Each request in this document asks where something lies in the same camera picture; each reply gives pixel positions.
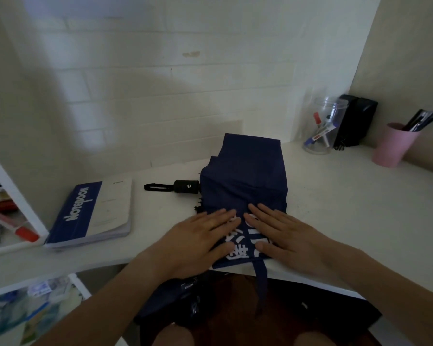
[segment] leg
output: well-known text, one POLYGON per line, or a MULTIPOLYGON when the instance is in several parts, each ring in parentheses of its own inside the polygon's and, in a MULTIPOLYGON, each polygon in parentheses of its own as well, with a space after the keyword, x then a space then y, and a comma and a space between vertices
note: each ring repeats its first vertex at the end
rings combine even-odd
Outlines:
POLYGON ((301 333, 295 339, 294 346, 336 346, 335 343, 330 340, 324 334, 317 331, 308 331, 301 333))
POLYGON ((188 329, 171 324, 157 334, 152 346, 194 346, 194 338, 188 329))

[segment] black speaker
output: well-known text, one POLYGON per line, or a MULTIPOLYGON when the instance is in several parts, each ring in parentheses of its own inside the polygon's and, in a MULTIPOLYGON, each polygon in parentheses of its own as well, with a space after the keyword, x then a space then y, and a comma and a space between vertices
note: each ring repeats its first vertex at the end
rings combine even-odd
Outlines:
POLYGON ((374 100, 349 94, 342 94, 340 98, 346 99, 349 104, 338 129, 335 150, 359 145, 359 141, 367 135, 378 105, 374 100))

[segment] person's left hand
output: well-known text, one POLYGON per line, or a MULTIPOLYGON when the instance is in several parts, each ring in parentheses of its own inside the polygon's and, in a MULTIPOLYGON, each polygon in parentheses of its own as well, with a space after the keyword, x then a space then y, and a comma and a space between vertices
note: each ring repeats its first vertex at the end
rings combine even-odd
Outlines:
POLYGON ((179 222, 146 251, 166 279, 184 279, 208 270, 218 259, 234 250, 226 242, 211 250, 215 243, 235 230, 241 219, 229 220, 236 210, 221 209, 208 215, 201 213, 179 222))

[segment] hand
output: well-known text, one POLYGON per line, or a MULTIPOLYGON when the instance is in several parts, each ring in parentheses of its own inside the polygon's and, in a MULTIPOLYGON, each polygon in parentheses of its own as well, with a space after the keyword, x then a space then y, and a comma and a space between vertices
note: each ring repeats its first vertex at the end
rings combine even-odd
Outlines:
POLYGON ((258 208, 252 204, 248 207, 259 221, 244 214, 246 221, 279 245, 259 241, 255 244, 258 251, 300 273, 335 277, 327 264, 330 248, 336 243, 334 240, 279 210, 271 210, 263 204, 258 204, 258 208))
POLYGON ((234 250, 226 242, 215 249, 215 243, 235 230, 241 219, 228 222, 236 210, 221 209, 208 215, 201 213, 179 222, 146 251, 157 262, 164 279, 184 279, 208 270, 218 259, 234 250))

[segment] forearm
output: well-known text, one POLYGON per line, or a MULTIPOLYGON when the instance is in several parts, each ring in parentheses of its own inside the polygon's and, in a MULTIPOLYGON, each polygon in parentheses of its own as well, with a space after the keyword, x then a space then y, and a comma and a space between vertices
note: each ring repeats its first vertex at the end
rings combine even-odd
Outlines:
POLYGON ((67 315, 35 346, 111 346, 164 281, 148 252, 139 254, 97 294, 67 315))
POLYGON ((337 243, 328 263, 417 345, 433 345, 433 293, 381 265, 364 252, 337 243))

